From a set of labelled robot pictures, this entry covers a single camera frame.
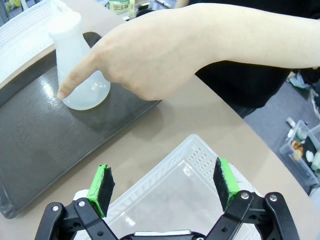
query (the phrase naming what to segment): white plastic bottle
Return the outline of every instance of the white plastic bottle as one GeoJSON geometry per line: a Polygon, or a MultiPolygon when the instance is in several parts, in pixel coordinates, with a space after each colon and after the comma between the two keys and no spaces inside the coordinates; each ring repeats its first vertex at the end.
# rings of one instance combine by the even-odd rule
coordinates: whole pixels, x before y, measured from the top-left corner
{"type": "MultiPolygon", "coordinates": [[[[90,47],[82,34],[82,18],[78,12],[67,11],[54,17],[48,24],[49,36],[56,48],[58,83],[66,78],[90,47]]],[[[108,95],[110,82],[100,71],[81,83],[63,102],[74,110],[87,110],[100,104],[108,95]]]]}

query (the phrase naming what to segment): dark gray tray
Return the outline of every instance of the dark gray tray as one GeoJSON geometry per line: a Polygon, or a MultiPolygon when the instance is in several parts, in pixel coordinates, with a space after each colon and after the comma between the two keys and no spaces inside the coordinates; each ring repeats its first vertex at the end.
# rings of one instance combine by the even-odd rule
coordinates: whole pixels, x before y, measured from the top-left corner
{"type": "MultiPolygon", "coordinates": [[[[100,39],[84,36],[91,46],[100,39]]],[[[57,99],[57,90],[55,52],[0,90],[0,211],[6,218],[158,104],[111,84],[100,105],[77,111],[57,99]]]]}

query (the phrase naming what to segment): screw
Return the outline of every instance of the screw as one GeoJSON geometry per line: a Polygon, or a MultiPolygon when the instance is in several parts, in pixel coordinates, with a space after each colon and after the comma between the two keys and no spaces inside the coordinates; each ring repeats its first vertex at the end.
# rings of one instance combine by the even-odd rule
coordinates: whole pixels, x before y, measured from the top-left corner
{"type": "Polygon", "coordinates": [[[243,199],[248,199],[249,198],[249,194],[246,192],[241,193],[241,198],[243,199]]]}
{"type": "Polygon", "coordinates": [[[52,207],[52,211],[58,211],[59,207],[57,205],[52,207]]]}
{"type": "Polygon", "coordinates": [[[85,203],[84,201],[80,201],[80,202],[78,203],[78,205],[79,205],[80,207],[83,207],[84,205],[86,205],[86,203],[85,203]]]}
{"type": "Polygon", "coordinates": [[[274,194],[272,194],[272,195],[270,196],[270,200],[271,200],[272,202],[277,201],[277,196],[274,195],[274,194]]]}

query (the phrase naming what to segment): table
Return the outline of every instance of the table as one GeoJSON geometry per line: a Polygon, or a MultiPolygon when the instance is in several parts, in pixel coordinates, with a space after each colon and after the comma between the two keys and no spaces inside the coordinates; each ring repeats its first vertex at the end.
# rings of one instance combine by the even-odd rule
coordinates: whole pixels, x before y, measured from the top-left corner
{"type": "MultiPolygon", "coordinates": [[[[123,22],[94,0],[65,2],[82,14],[84,32],[104,35],[123,22]]],[[[198,134],[218,155],[227,158],[261,194],[282,193],[301,239],[316,239],[320,212],[313,202],[257,134],[196,76],[76,165],[16,218],[1,215],[0,239],[34,239],[45,206],[50,202],[69,204],[77,191],[90,187],[100,164],[112,167],[114,201],[190,134],[198,134]]]]}

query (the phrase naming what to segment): person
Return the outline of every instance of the person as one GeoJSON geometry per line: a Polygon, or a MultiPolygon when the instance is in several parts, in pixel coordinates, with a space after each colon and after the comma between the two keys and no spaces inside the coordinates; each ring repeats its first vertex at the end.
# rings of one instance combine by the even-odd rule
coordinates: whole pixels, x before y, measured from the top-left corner
{"type": "Polygon", "coordinates": [[[140,98],[160,100],[197,73],[204,82],[208,80],[208,85],[214,84],[212,88],[230,105],[250,111],[261,107],[279,89],[290,69],[320,66],[320,21],[304,18],[306,0],[248,2],[261,2],[259,6],[269,11],[255,9],[258,5],[196,3],[121,24],[74,67],[57,96],[64,99],[100,70],[106,79],[140,98]],[[211,67],[199,71],[206,66],[217,66],[222,74],[213,73],[211,67]]]}

